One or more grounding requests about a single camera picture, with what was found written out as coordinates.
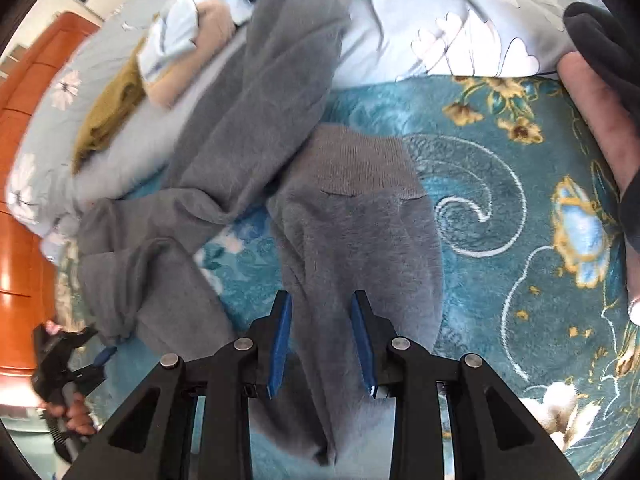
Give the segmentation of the person's left hand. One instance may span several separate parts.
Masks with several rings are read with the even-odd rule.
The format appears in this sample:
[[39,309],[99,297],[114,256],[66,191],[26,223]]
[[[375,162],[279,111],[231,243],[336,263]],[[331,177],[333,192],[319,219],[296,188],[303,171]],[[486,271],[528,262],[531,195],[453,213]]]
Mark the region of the person's left hand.
[[85,404],[85,398],[80,393],[75,393],[73,402],[69,406],[40,402],[43,408],[52,417],[62,419],[66,428],[81,436],[92,436],[96,433],[91,412]]

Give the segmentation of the person's right hand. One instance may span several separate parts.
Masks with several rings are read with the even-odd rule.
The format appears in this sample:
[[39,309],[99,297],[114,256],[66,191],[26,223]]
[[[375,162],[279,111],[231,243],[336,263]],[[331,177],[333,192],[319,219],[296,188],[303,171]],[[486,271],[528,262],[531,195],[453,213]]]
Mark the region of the person's right hand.
[[627,257],[628,315],[639,323],[639,128],[620,97],[588,65],[570,52],[558,74],[597,141],[620,191],[620,223]]

